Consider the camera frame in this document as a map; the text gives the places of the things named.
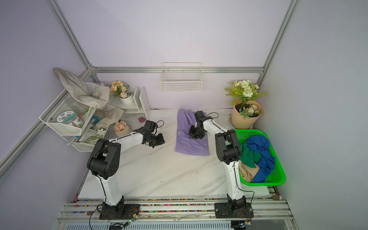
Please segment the purple t-shirt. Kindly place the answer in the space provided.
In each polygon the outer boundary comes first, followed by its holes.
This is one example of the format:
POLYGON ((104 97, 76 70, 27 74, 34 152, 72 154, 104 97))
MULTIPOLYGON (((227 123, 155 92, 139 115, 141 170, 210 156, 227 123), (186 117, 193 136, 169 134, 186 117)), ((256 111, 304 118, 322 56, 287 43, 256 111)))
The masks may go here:
POLYGON ((177 134, 175 151, 192 156, 209 156, 208 137, 192 139, 189 130, 196 124, 196 118, 192 111, 180 109, 177 114, 177 134))

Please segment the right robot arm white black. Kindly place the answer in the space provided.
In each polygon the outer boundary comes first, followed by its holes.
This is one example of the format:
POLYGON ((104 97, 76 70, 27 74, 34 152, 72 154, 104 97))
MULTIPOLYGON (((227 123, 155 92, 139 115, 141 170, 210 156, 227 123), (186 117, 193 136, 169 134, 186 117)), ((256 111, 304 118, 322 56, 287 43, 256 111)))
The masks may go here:
POLYGON ((223 128, 214 121, 214 118, 204 115, 202 111, 195 113, 195 119, 196 124, 189 130, 190 138, 202 139, 206 133, 213 135, 217 157, 225 168, 227 202, 214 204, 216 218, 243 218, 250 221, 254 215, 251 203, 247 202, 245 191, 241 187, 239 176, 241 149, 235 130, 223 128))

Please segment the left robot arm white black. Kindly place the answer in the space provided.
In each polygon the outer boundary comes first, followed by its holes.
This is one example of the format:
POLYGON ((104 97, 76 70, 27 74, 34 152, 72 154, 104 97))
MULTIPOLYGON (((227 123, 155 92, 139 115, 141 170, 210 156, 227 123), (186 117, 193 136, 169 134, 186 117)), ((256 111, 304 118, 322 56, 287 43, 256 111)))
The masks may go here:
POLYGON ((87 162, 87 168, 97 178, 103 191, 103 202, 97 208, 100 220, 131 219, 139 214, 140 204, 125 204, 116 173, 119 169, 120 155, 138 145, 152 148, 165 143, 158 133, 156 122, 147 120, 143 127, 133 130, 116 139, 99 139, 87 162))

